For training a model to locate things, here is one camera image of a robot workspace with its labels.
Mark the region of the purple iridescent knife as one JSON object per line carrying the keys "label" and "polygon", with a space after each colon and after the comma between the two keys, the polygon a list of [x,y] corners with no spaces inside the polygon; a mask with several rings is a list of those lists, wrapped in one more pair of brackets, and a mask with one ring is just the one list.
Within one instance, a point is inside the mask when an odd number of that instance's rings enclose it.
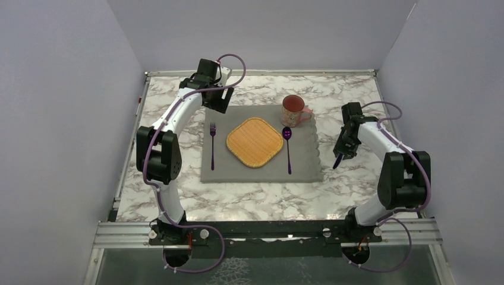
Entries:
{"label": "purple iridescent knife", "polygon": [[336,169],[340,165],[341,161],[343,160],[343,157],[344,157],[343,154],[338,154],[336,156],[336,160],[335,160],[335,163],[334,163],[332,169]]}

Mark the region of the purple iridescent fork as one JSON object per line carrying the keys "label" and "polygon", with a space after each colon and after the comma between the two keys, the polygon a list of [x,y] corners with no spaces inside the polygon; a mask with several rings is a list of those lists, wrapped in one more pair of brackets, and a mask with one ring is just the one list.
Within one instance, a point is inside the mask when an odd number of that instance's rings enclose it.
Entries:
{"label": "purple iridescent fork", "polygon": [[215,169],[215,151],[214,151],[214,139],[215,139],[215,135],[216,135],[216,124],[214,122],[211,122],[210,123],[210,136],[211,136],[211,139],[212,139],[212,145],[211,145],[211,151],[212,151],[212,154],[211,154],[211,170],[214,170]]}

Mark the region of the grey scalloped cloth placemat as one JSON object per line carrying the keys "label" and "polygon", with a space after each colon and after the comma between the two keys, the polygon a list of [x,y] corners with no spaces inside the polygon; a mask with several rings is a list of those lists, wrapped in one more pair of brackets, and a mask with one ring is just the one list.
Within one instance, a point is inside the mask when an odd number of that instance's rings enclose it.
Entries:
{"label": "grey scalloped cloth placemat", "polygon": [[[203,183],[310,183],[323,179],[319,159],[319,142],[316,120],[300,123],[292,129],[289,140],[292,174],[288,174],[286,145],[268,163],[260,168],[250,168],[241,163],[226,146],[228,134],[249,118],[264,119],[281,132],[282,107],[279,104],[256,106],[230,106],[226,113],[205,110],[204,138],[201,163]],[[211,170],[210,123],[216,124],[214,139],[215,169]]]}

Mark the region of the woven yellow wicker tray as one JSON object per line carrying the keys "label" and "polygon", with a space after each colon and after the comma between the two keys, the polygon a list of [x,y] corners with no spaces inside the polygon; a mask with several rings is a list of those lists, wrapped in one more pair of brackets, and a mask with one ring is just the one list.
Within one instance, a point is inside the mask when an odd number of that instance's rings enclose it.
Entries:
{"label": "woven yellow wicker tray", "polygon": [[253,117],[228,134],[226,146],[245,166],[260,168],[280,152],[284,139],[264,119]]}

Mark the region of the purple iridescent spoon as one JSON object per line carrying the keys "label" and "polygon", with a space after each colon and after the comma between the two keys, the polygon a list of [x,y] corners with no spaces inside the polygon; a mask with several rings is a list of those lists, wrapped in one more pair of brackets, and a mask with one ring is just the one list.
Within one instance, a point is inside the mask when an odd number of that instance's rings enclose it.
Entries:
{"label": "purple iridescent spoon", "polygon": [[291,168],[291,158],[290,158],[290,147],[289,147],[289,140],[292,137],[292,130],[290,127],[285,126],[282,130],[282,136],[284,140],[286,141],[286,151],[287,151],[287,159],[288,159],[288,174],[292,174],[292,168]]}

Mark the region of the pink patterned cup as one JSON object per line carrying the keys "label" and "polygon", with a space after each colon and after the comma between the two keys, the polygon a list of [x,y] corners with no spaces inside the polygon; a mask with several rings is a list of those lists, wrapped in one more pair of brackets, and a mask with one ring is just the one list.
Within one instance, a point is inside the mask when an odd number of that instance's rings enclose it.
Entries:
{"label": "pink patterned cup", "polygon": [[288,95],[282,101],[281,124],[290,128],[313,118],[313,111],[298,95]]}

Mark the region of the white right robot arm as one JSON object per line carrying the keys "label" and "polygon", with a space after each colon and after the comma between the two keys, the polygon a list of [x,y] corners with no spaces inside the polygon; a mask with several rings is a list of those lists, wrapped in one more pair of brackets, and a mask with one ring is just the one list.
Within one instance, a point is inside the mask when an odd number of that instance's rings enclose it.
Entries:
{"label": "white right robot arm", "polygon": [[334,167],[357,155],[366,145],[382,162],[377,193],[367,202],[349,210],[343,225],[344,236],[356,242],[367,228],[396,213],[419,212],[431,198],[430,155],[415,151],[394,137],[383,126],[383,120],[366,116],[359,102],[341,107],[343,127],[333,148]]}

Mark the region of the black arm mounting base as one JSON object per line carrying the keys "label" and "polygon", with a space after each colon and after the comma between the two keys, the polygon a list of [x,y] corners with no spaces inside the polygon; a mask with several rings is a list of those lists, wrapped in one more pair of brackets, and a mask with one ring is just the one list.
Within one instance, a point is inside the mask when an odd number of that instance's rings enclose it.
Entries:
{"label": "black arm mounting base", "polygon": [[179,228],[157,222],[149,245],[169,256],[198,259],[336,257],[342,248],[381,242],[376,227],[345,220],[187,221]]}

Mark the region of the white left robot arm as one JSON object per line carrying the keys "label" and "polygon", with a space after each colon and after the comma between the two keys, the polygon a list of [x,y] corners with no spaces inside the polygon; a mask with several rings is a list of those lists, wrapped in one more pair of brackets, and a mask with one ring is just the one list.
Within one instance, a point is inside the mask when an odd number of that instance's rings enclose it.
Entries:
{"label": "white left robot arm", "polygon": [[187,228],[181,206],[177,177],[181,171],[182,155],[179,136],[189,119],[201,107],[225,113],[234,85],[227,85],[231,74],[219,59],[201,59],[197,71],[183,79],[178,93],[167,111],[150,127],[141,126],[136,132],[136,165],[144,183],[153,188],[159,220],[167,224],[165,237],[174,244],[184,241]]}

